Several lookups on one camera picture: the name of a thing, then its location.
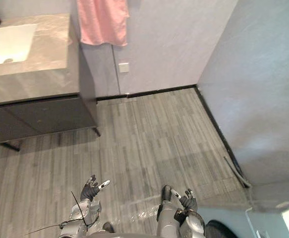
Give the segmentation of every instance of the black baseboard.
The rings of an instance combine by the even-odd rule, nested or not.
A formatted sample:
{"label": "black baseboard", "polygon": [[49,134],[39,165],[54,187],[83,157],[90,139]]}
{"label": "black baseboard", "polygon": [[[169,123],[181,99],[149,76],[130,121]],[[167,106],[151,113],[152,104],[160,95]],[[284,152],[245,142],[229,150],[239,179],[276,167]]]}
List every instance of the black baseboard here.
{"label": "black baseboard", "polygon": [[109,99],[117,99],[117,98],[135,98],[135,97],[141,97],[151,94],[157,94],[157,93],[166,93],[181,89],[187,89],[187,88],[195,88],[196,85],[185,85],[180,87],[174,87],[174,88],[166,88],[166,89],[160,89],[160,90],[153,90],[153,91],[147,91],[147,92],[140,92],[140,93],[132,93],[132,94],[121,94],[121,95],[114,95],[114,96],[105,96],[105,97],[98,97],[97,101],[103,101],[103,100],[109,100]]}
{"label": "black baseboard", "polygon": [[237,169],[238,173],[244,178],[243,172],[242,172],[242,170],[241,170],[241,168],[240,168],[240,166],[239,166],[239,164],[238,164],[238,161],[237,161],[237,159],[235,158],[235,156],[234,156],[234,154],[233,154],[233,152],[232,152],[232,149],[231,149],[231,147],[229,146],[229,144],[228,144],[228,142],[227,142],[224,134],[223,134],[222,131],[220,130],[220,128],[219,128],[219,126],[218,126],[218,124],[217,124],[217,122],[216,122],[216,120],[215,120],[212,112],[210,111],[210,109],[209,109],[209,107],[208,107],[208,105],[207,105],[207,103],[206,103],[206,101],[205,101],[205,98],[203,97],[203,94],[200,92],[200,90],[199,90],[199,88],[198,88],[198,84],[195,86],[195,91],[196,91],[197,96],[198,96],[200,102],[202,103],[202,105],[203,105],[203,107],[204,107],[204,109],[205,109],[205,111],[206,111],[206,113],[207,113],[210,121],[212,122],[214,128],[216,129],[216,131],[217,131],[220,139],[222,140],[222,142],[223,142],[223,144],[224,144],[224,146],[225,146],[225,148],[226,148],[226,150],[227,150],[227,152],[228,152],[228,154],[229,154],[229,156],[230,156],[230,158],[231,158],[231,161],[233,162],[233,165],[234,165],[235,168]]}

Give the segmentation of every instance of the sink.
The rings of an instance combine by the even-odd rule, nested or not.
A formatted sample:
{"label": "sink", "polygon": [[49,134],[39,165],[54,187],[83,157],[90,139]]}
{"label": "sink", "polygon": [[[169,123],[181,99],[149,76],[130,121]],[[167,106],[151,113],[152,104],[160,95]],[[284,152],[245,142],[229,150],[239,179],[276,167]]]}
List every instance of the sink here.
{"label": "sink", "polygon": [[25,61],[37,24],[0,27],[0,64]]}

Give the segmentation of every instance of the wire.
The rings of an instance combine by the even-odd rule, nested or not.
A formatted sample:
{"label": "wire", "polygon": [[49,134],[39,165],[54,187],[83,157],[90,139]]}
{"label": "wire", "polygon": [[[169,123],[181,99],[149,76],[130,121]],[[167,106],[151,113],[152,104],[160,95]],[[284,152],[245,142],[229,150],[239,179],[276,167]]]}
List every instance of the wire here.
{"label": "wire", "polygon": [[30,233],[28,233],[28,234],[25,234],[25,236],[27,236],[27,235],[29,235],[29,234],[32,234],[32,233],[34,233],[34,232],[39,232],[39,231],[44,230],[44,229],[46,229],[46,228],[57,227],[57,226],[59,226],[59,224],[57,224],[57,225],[52,225],[52,226],[49,226],[49,227],[44,227],[44,228],[38,229],[38,230],[36,230],[36,231],[30,232]]}
{"label": "wire", "polygon": [[88,231],[88,226],[87,226],[87,223],[86,223],[86,221],[85,221],[85,218],[84,218],[83,212],[82,212],[81,209],[80,209],[80,206],[79,206],[79,204],[78,204],[78,202],[77,202],[77,199],[76,199],[76,197],[75,197],[73,191],[70,191],[70,192],[71,192],[71,194],[73,194],[73,197],[74,197],[74,199],[75,199],[75,202],[76,202],[76,204],[77,204],[77,206],[78,206],[78,208],[79,208],[79,210],[80,210],[81,217],[82,217],[82,219],[83,219],[83,221],[84,221],[84,223],[85,223],[86,229],[87,229],[87,231]]}
{"label": "wire", "polygon": [[92,223],[90,223],[88,226],[92,226],[93,224],[95,224],[96,221],[98,221],[99,215],[100,215],[100,209],[98,209],[98,211],[97,211],[97,217],[96,217],[96,219],[95,219]]}
{"label": "wire", "polygon": [[[73,221],[81,221],[82,219],[80,218],[80,219],[73,219],[73,220],[69,220],[69,221],[65,221],[65,222],[73,222]],[[32,233],[34,233],[34,232],[39,232],[39,231],[41,231],[41,230],[44,230],[44,229],[47,229],[47,228],[50,228],[50,227],[56,227],[56,226],[61,226],[61,224],[57,224],[57,225],[52,225],[52,226],[48,226],[48,227],[44,227],[44,228],[40,228],[40,229],[38,229],[38,230],[36,230],[36,231],[33,231],[33,232],[30,232],[30,233],[28,233],[28,234],[25,234],[25,236],[27,236],[27,235],[29,235],[29,234],[32,234]]]}

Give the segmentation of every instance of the towel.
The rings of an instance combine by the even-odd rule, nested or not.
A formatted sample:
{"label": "towel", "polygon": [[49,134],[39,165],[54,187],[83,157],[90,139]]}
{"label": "towel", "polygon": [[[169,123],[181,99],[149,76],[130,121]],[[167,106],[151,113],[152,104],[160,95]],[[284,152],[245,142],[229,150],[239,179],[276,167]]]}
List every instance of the towel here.
{"label": "towel", "polygon": [[126,46],[126,0],[77,0],[82,43]]}

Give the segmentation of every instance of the floor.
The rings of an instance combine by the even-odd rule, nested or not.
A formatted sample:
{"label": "floor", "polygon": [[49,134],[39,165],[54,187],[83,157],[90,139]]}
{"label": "floor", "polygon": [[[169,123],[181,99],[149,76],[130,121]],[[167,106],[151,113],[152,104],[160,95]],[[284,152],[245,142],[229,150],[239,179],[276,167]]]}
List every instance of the floor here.
{"label": "floor", "polygon": [[[195,190],[200,204],[241,188],[194,89],[98,103],[99,130],[25,139],[21,152],[0,146],[0,238],[22,237],[67,220],[89,175],[111,179],[95,229],[155,234],[160,189]],[[57,227],[28,237],[57,237]]]}

